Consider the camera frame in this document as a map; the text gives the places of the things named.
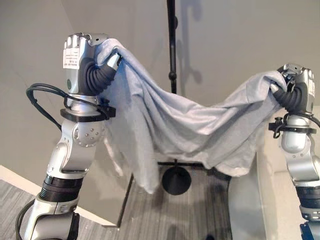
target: label sticker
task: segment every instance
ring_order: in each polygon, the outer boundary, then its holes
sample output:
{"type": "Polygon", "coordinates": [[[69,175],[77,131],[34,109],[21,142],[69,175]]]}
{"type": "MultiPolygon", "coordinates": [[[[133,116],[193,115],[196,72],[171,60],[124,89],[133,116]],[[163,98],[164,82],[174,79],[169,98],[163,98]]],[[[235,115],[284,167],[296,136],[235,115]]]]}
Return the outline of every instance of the label sticker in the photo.
{"type": "Polygon", "coordinates": [[[309,79],[309,94],[312,95],[313,97],[316,96],[316,85],[315,82],[309,79]]]}
{"type": "Polygon", "coordinates": [[[63,68],[79,69],[79,48],[66,48],[63,50],[63,68]]]}

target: gray wall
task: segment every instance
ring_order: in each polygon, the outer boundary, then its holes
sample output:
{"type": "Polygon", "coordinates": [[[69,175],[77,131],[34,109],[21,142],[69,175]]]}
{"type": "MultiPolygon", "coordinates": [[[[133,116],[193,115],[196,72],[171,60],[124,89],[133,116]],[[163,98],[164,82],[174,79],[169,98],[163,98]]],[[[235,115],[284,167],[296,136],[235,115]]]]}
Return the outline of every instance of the gray wall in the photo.
{"type": "MultiPolygon", "coordinates": [[[[318,0],[177,0],[178,93],[203,105],[223,101],[251,75],[294,62],[320,78],[318,0]]],[[[165,0],[2,0],[0,2],[1,163],[41,184],[60,137],[29,103],[25,89],[64,88],[62,47],[72,32],[104,32],[141,61],[169,91],[165,0]]],[[[316,105],[320,105],[319,81],[316,105]]],[[[61,99],[39,94],[60,119],[61,99]]],[[[114,177],[102,146],[80,206],[115,223],[128,176],[114,177]]]]}
{"type": "MultiPolygon", "coordinates": [[[[166,2],[62,0],[75,31],[117,38],[170,91],[166,2]]],[[[288,62],[320,78],[319,0],[176,0],[176,15],[178,93],[200,104],[288,62]]]]}

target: white floor edge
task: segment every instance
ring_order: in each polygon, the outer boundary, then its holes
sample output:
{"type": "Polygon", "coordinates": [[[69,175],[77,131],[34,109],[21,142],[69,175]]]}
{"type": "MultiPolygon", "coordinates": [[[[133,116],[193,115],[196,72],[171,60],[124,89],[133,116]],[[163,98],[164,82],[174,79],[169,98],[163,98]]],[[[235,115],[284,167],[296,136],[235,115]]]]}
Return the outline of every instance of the white floor edge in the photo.
{"type": "MultiPolygon", "coordinates": [[[[16,174],[15,172],[11,171],[10,169],[4,167],[3,165],[0,165],[0,180],[3,180],[21,190],[26,191],[29,194],[32,194],[36,196],[40,191],[41,187],[37,184],[33,183],[32,181],[29,181],[28,179],[25,179],[24,177],[16,174]]],[[[94,221],[98,224],[104,225],[104,226],[116,226],[116,224],[109,222],[106,219],[103,219],[97,215],[95,215],[92,212],[89,212],[79,206],[77,206],[76,213],[79,213],[82,217],[89,219],[91,221],[94,221]]]]}

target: metal stand base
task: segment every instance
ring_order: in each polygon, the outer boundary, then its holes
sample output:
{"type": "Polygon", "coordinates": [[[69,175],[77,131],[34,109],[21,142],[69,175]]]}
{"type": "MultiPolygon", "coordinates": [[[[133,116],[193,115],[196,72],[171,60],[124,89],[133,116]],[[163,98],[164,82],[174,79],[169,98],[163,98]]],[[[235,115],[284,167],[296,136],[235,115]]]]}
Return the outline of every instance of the metal stand base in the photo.
{"type": "Polygon", "coordinates": [[[190,174],[183,167],[177,165],[166,170],[162,177],[162,186],[171,195],[184,194],[190,185],[190,174]]]}

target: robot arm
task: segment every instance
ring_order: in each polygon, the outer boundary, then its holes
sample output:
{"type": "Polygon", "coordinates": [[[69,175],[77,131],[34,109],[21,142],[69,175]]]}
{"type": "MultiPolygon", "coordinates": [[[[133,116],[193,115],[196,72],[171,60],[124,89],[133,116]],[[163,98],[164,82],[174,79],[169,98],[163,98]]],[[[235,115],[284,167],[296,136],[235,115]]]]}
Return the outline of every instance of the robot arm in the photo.
{"type": "MultiPolygon", "coordinates": [[[[62,135],[52,152],[41,192],[34,200],[24,240],[76,240],[78,237],[80,217],[74,210],[82,181],[94,160],[96,143],[104,135],[104,120],[115,116],[115,109],[98,95],[114,79],[121,56],[112,53],[100,67],[94,61],[96,47],[107,38],[105,34],[75,33],[64,43],[63,68],[68,93],[60,90],[66,106],[60,111],[64,118],[62,135]]],[[[48,113],[31,94],[39,86],[46,85],[32,85],[27,95],[47,117],[48,113]]]]}
{"type": "Polygon", "coordinates": [[[314,74],[296,64],[286,64],[278,71],[287,82],[288,91],[284,92],[272,84],[271,91],[275,99],[288,114],[277,117],[269,124],[274,138],[281,136],[281,149],[284,152],[287,169],[300,200],[302,217],[307,220],[300,225],[303,240],[320,239],[320,159],[315,155],[315,141],[311,134],[311,121],[320,127],[313,117],[315,99],[314,74]]]}

